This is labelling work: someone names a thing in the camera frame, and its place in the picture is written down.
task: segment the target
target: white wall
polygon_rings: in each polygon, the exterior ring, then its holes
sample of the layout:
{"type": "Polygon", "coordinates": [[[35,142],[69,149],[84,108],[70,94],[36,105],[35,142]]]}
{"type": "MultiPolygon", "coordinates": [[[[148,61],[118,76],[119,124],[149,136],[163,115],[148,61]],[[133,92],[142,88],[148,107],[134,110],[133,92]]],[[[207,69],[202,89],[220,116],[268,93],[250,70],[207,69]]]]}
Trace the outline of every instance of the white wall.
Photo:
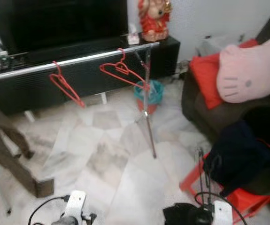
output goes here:
{"type": "MultiPolygon", "coordinates": [[[[128,0],[129,23],[139,24],[138,0],[128,0]]],[[[172,0],[170,34],[181,42],[179,60],[191,59],[206,35],[257,35],[270,17],[270,0],[172,0]]]]}

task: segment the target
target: teal bucket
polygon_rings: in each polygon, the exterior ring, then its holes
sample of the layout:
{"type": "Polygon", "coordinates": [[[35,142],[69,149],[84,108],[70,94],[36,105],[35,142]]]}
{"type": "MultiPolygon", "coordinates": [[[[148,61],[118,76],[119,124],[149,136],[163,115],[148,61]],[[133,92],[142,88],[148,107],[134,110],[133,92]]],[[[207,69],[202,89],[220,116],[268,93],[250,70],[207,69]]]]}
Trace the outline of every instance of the teal bucket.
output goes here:
{"type": "MultiPolygon", "coordinates": [[[[139,81],[137,83],[140,86],[143,86],[143,82],[139,81]]],[[[137,99],[138,107],[142,111],[143,110],[143,90],[139,87],[134,87],[134,96],[137,99]]],[[[164,92],[164,87],[163,85],[156,81],[156,80],[151,80],[150,81],[150,94],[148,98],[148,112],[152,114],[157,106],[162,102],[163,99],[163,92],[164,92]]]]}

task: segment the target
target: television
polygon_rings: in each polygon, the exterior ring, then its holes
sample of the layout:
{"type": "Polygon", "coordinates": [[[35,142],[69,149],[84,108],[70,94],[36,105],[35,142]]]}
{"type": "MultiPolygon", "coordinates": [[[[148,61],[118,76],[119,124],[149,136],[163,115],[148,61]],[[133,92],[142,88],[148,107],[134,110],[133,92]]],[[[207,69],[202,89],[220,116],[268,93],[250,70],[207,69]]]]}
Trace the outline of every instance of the television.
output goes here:
{"type": "Polygon", "coordinates": [[[127,0],[0,0],[0,39],[9,54],[127,33],[127,0]]]}

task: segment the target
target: black cable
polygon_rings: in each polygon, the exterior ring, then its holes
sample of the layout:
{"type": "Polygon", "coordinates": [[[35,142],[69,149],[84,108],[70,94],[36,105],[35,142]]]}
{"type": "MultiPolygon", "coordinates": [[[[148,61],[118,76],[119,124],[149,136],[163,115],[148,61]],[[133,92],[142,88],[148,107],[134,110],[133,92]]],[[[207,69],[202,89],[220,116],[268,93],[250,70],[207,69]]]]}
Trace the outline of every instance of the black cable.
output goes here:
{"type": "MultiPolygon", "coordinates": [[[[36,213],[43,205],[45,205],[46,203],[48,203],[48,202],[50,202],[50,201],[52,201],[52,200],[55,200],[55,199],[65,199],[65,196],[51,198],[51,199],[47,200],[46,202],[40,204],[40,205],[32,212],[32,214],[31,214],[31,216],[30,216],[30,218],[29,218],[29,220],[28,220],[28,225],[31,225],[31,219],[32,219],[33,215],[35,215],[35,213],[36,213]]],[[[41,223],[34,223],[33,225],[43,225],[43,224],[41,224],[41,223]]]]}
{"type": "MultiPolygon", "coordinates": [[[[210,179],[210,174],[212,173],[212,170],[209,170],[208,168],[208,164],[205,163],[205,158],[204,158],[204,151],[201,149],[201,153],[202,153],[202,161],[204,163],[204,167],[206,168],[206,170],[208,171],[208,174],[207,172],[204,172],[204,175],[205,175],[205,180],[206,180],[206,187],[208,188],[208,191],[211,192],[211,179],[210,179]]],[[[211,195],[209,195],[208,197],[208,204],[211,204],[212,202],[212,199],[211,199],[211,195]]]]}
{"type": "Polygon", "coordinates": [[[244,223],[244,225],[247,225],[245,219],[243,218],[243,216],[241,215],[241,213],[238,211],[238,209],[237,209],[231,202],[229,202],[228,200],[226,200],[225,198],[221,197],[221,196],[218,195],[218,194],[211,193],[211,192],[207,192],[207,191],[199,192],[199,193],[197,193],[197,194],[194,196],[195,201],[196,201],[199,205],[202,205],[202,204],[197,200],[197,197],[200,196],[200,195],[213,195],[213,196],[216,196],[216,197],[220,198],[220,199],[223,200],[224,202],[228,203],[228,204],[229,204],[230,206],[232,206],[232,208],[237,212],[238,216],[240,217],[240,219],[242,220],[242,222],[244,223]]]}
{"type": "MultiPolygon", "coordinates": [[[[201,193],[204,192],[203,186],[202,186],[202,176],[201,176],[201,161],[202,161],[202,159],[203,159],[203,152],[202,152],[202,150],[200,149],[200,151],[199,151],[199,173],[200,173],[201,193]]],[[[204,195],[201,195],[201,200],[202,200],[202,204],[204,205],[204,204],[205,204],[204,195]]]]}

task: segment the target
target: cable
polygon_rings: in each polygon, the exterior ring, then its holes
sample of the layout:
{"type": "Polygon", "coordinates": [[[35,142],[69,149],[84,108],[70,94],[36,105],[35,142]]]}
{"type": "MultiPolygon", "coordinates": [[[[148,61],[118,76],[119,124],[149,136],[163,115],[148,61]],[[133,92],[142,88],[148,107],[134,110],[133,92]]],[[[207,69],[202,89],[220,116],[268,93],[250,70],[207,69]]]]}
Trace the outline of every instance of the cable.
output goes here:
{"type": "MultiPolygon", "coordinates": [[[[52,201],[52,200],[55,200],[55,199],[63,199],[65,202],[67,202],[67,201],[69,200],[69,197],[70,197],[70,195],[65,195],[65,196],[62,196],[62,197],[55,197],[55,198],[51,198],[51,199],[49,199],[49,200],[43,202],[42,204],[40,204],[40,205],[32,212],[32,214],[31,214],[31,216],[30,216],[30,218],[29,218],[29,220],[28,220],[28,225],[31,225],[31,219],[32,219],[32,217],[35,215],[35,213],[36,213],[43,205],[45,205],[46,203],[48,203],[48,202],[50,202],[50,201],[52,201]]],[[[33,225],[44,225],[44,224],[36,222],[36,223],[34,223],[33,225]]]]}
{"type": "Polygon", "coordinates": [[[213,196],[216,196],[216,197],[218,197],[219,199],[223,200],[224,202],[228,203],[228,204],[229,204],[230,206],[232,206],[232,208],[236,211],[236,213],[238,214],[238,216],[240,217],[240,219],[242,220],[242,222],[244,223],[244,225],[247,225],[245,219],[243,218],[243,216],[241,215],[241,213],[238,211],[238,209],[237,209],[231,202],[229,202],[228,200],[226,200],[225,198],[221,197],[221,196],[218,195],[218,194],[211,193],[211,192],[208,192],[208,191],[199,192],[199,193],[197,193],[197,194],[194,196],[195,201],[196,201],[199,205],[202,205],[202,204],[197,200],[197,197],[200,196],[200,195],[213,195],[213,196]]]}
{"type": "MultiPolygon", "coordinates": [[[[199,151],[199,173],[200,173],[200,186],[201,186],[201,193],[204,192],[203,190],[203,186],[202,186],[202,176],[201,176],[201,161],[203,160],[203,152],[200,149],[199,151]]],[[[204,199],[204,195],[201,195],[201,200],[202,200],[202,204],[205,204],[205,199],[204,199]]]]}

